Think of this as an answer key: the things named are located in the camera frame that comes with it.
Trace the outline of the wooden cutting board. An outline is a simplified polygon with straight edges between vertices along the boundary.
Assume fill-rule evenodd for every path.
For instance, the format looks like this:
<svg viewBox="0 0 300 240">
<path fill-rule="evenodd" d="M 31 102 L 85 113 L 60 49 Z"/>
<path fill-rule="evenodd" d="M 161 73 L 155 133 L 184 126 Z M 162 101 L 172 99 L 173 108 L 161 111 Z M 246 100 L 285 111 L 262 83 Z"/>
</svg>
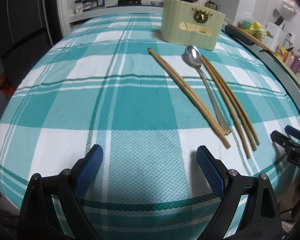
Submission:
<svg viewBox="0 0 300 240">
<path fill-rule="evenodd" d="M 268 48 L 266 45 L 264 45 L 261 41 L 259 41 L 257 38 L 255 38 L 253 35 L 250 35 L 246 31 L 243 31 L 242 29 L 228 23 L 226 27 L 229 27 L 232 30 L 237 31 L 241 35 L 245 36 L 247 39 L 253 41 L 256 45 L 258 45 L 260 48 L 265 49 L 273 54 L 275 54 L 270 48 Z"/>
</svg>

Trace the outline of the cream utensil holder box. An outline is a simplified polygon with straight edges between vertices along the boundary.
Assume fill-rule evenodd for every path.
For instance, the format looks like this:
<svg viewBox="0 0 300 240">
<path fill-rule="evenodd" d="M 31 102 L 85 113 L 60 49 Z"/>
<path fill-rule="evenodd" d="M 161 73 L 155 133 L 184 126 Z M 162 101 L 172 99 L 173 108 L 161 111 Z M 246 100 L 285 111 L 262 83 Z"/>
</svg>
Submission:
<svg viewBox="0 0 300 240">
<path fill-rule="evenodd" d="M 213 51 L 225 15 L 207 7 L 180 0 L 164 0 L 162 39 L 168 43 Z"/>
</svg>

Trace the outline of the hanging snack bag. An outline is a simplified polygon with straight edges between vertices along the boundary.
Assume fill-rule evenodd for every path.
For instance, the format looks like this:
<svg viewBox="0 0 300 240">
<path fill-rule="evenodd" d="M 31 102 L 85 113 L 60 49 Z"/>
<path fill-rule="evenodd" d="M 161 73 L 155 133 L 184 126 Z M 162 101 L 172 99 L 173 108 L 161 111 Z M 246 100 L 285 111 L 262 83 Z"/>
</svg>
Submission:
<svg viewBox="0 0 300 240">
<path fill-rule="evenodd" d="M 294 14 L 298 13 L 298 7 L 294 0 L 283 0 L 283 7 Z"/>
</svg>

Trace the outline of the yellow packet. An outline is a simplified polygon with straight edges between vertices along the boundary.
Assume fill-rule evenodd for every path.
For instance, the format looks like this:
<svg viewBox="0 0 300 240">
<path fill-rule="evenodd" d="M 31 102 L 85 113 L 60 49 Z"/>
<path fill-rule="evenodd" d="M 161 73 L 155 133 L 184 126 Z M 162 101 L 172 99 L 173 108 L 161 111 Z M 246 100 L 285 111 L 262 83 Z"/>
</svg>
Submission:
<svg viewBox="0 0 300 240">
<path fill-rule="evenodd" d="M 277 48 L 275 50 L 275 55 L 280 58 L 282 61 L 285 61 L 288 56 L 288 51 L 281 46 L 280 44 L 277 45 Z"/>
</svg>

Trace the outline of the white knife block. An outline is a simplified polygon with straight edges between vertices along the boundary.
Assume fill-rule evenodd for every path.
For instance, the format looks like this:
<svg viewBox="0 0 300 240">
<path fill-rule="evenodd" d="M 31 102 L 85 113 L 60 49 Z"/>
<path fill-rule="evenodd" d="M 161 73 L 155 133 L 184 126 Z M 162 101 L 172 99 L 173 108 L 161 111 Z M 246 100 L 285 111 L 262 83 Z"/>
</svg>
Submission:
<svg viewBox="0 0 300 240">
<path fill-rule="evenodd" d="M 268 22 L 266 31 L 270 32 L 273 38 L 265 36 L 263 43 L 271 49 L 273 52 L 276 51 L 278 45 L 283 45 L 287 34 L 281 29 L 280 26 L 273 22 Z"/>
</svg>

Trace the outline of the teal white plaid tablecloth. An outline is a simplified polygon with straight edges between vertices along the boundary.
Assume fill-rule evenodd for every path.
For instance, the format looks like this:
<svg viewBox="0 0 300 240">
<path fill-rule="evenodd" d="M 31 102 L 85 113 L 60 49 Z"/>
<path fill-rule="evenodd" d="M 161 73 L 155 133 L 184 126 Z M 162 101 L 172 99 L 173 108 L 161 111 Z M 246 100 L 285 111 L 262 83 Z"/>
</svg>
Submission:
<svg viewBox="0 0 300 240">
<path fill-rule="evenodd" d="M 102 239 L 196 239 L 220 200 L 196 161 L 205 145 L 244 176 L 268 175 L 278 197 L 297 168 L 270 139 L 300 115 L 251 52 L 221 34 L 203 54 L 246 111 L 260 140 L 247 158 L 236 130 L 225 148 L 208 122 L 148 53 L 152 48 L 211 102 L 184 46 L 166 43 L 161 16 L 97 17 L 58 42 L 23 79 L 0 120 L 0 192 L 21 206 L 34 173 L 54 176 L 98 144 L 104 159 L 81 198 Z"/>
</svg>

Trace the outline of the purple cup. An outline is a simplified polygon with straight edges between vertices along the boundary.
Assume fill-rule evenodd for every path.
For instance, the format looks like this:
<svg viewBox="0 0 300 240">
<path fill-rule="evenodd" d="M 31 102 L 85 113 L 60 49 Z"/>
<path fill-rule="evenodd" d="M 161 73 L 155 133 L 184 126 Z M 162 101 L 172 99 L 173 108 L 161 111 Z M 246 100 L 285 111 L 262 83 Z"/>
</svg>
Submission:
<svg viewBox="0 0 300 240">
<path fill-rule="evenodd" d="M 294 74 L 300 74 L 300 55 L 295 57 L 293 63 L 290 65 L 290 69 Z"/>
</svg>

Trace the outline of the glass teapot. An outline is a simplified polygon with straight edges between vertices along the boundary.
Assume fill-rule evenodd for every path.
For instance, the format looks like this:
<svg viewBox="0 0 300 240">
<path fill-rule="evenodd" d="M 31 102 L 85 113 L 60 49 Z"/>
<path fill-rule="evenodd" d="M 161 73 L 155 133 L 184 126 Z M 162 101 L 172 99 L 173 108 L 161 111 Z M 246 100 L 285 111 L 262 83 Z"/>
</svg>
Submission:
<svg viewBox="0 0 300 240">
<path fill-rule="evenodd" d="M 207 0 L 207 2 L 205 3 L 205 7 L 215 10 L 215 11 L 217 11 L 217 8 L 218 8 L 217 4 L 211 0 Z"/>
</svg>

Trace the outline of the plastic bag with sponges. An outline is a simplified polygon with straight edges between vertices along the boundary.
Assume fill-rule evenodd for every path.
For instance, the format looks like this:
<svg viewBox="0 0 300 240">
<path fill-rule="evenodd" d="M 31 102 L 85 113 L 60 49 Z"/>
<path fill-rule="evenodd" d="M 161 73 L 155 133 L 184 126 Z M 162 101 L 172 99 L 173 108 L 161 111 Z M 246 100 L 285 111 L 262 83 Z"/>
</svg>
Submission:
<svg viewBox="0 0 300 240">
<path fill-rule="evenodd" d="M 271 32 L 267 31 L 265 26 L 257 22 L 253 15 L 245 13 L 237 23 L 237 27 L 249 33 L 254 38 L 262 41 L 265 37 L 274 38 Z"/>
</svg>

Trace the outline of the spice jar white label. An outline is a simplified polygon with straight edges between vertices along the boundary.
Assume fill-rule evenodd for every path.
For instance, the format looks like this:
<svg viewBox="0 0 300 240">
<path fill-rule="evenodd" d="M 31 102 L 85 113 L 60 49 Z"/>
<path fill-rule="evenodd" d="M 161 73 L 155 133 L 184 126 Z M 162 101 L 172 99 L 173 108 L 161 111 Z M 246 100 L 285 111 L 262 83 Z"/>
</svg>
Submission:
<svg viewBox="0 0 300 240">
<path fill-rule="evenodd" d="M 83 12 L 82 0 L 75 1 L 75 15 L 81 14 Z"/>
</svg>

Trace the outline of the black refrigerator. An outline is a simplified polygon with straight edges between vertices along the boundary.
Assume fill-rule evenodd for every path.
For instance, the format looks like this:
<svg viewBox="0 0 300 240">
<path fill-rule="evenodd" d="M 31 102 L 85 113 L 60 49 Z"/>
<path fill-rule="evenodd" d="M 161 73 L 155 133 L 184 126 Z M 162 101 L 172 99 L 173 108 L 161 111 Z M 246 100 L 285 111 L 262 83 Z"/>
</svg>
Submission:
<svg viewBox="0 0 300 240">
<path fill-rule="evenodd" d="M 0 0 L 0 89 L 11 96 L 34 65 L 60 40 L 57 0 Z"/>
</svg>

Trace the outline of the metal spoon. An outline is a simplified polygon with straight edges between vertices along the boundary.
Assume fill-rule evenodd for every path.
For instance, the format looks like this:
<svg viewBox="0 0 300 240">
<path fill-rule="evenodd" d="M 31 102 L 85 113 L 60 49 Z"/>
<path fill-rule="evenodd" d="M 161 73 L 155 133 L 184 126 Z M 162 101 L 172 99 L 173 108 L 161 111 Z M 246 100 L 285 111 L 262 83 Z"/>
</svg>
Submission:
<svg viewBox="0 0 300 240">
<path fill-rule="evenodd" d="M 195 46 L 186 46 L 185 48 L 185 58 L 188 64 L 195 68 L 200 77 L 202 78 L 202 81 L 206 87 L 207 93 L 210 97 L 213 109 L 215 110 L 215 114 L 218 120 L 218 123 L 220 124 L 221 128 L 223 129 L 225 135 L 229 135 L 231 133 L 231 129 L 229 125 L 226 123 L 225 118 L 223 117 L 221 110 L 219 109 L 219 106 L 217 105 L 217 102 L 215 100 L 215 97 L 211 91 L 210 85 L 208 84 L 208 81 L 206 79 L 205 74 L 201 70 L 202 66 L 202 59 L 201 55 L 198 51 L 198 49 Z"/>
</svg>

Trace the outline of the spice jar rack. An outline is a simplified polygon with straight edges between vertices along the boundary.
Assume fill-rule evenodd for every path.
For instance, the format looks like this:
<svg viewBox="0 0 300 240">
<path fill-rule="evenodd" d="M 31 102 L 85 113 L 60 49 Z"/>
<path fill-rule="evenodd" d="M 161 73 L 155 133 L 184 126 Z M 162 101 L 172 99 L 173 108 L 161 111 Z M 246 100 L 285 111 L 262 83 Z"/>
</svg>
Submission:
<svg viewBox="0 0 300 240">
<path fill-rule="evenodd" d="M 82 2 L 83 11 L 91 11 L 95 9 L 104 9 L 106 6 L 103 4 L 102 0 L 84 0 Z"/>
</svg>

